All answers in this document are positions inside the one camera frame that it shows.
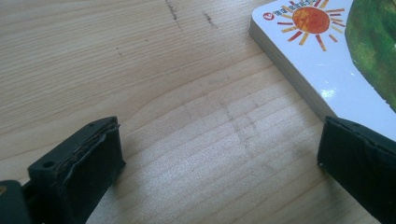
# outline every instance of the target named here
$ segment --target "book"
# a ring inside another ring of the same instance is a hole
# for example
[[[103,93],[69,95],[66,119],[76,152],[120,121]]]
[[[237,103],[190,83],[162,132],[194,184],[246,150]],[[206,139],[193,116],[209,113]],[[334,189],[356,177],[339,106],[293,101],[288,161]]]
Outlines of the book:
[[[395,0],[278,0],[249,33],[320,119],[396,141]]]

